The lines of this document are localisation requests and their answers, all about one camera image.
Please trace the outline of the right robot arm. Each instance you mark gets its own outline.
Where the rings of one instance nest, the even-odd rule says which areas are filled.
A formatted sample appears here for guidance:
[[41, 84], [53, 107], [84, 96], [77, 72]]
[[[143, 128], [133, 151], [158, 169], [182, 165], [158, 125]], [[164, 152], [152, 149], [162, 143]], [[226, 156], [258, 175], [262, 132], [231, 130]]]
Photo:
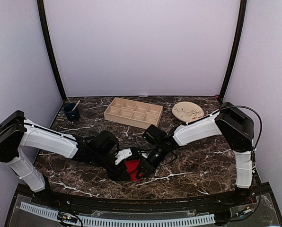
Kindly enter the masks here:
[[234, 152], [236, 160], [236, 186], [231, 201], [241, 205], [249, 198], [253, 177], [252, 153], [254, 152], [254, 122], [241, 111], [240, 106], [229, 102], [219, 110], [194, 122], [181, 124], [170, 132], [150, 125], [143, 138], [154, 146], [147, 158], [143, 158], [138, 167], [136, 178], [142, 179], [155, 172], [158, 166], [172, 151], [192, 142], [208, 137], [222, 135]]

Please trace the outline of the wooden compartment tray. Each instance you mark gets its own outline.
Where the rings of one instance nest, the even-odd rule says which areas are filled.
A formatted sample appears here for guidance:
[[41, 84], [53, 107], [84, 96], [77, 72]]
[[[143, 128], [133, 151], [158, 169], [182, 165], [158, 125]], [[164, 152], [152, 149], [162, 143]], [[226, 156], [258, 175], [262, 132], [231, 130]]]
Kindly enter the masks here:
[[160, 105], [116, 97], [105, 110], [104, 117], [108, 121], [147, 129], [151, 125], [159, 125], [162, 112]]

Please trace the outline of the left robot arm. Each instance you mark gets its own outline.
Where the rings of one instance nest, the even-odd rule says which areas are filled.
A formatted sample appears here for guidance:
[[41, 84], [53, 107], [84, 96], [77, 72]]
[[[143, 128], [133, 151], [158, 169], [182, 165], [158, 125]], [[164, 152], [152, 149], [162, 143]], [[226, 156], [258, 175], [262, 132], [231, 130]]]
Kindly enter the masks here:
[[119, 148], [118, 139], [108, 131], [97, 136], [80, 137], [56, 132], [27, 119], [23, 111], [15, 111], [0, 124], [0, 162], [23, 180], [46, 206], [56, 203], [45, 177], [39, 173], [22, 148], [30, 147], [52, 152], [65, 158], [84, 162], [106, 170], [114, 181], [130, 180], [127, 167], [116, 164], [113, 148]]

